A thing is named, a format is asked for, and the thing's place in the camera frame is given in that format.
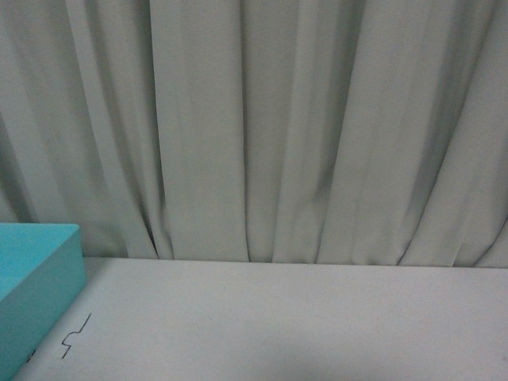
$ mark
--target curtain fold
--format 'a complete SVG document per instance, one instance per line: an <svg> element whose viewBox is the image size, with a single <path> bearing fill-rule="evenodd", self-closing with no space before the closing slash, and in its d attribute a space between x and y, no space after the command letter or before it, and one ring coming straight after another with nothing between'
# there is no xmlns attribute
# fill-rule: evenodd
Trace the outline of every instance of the curtain fold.
<svg viewBox="0 0 508 381"><path fill-rule="evenodd" d="M88 256L508 267L508 1L0 4L0 220Z"/></svg>

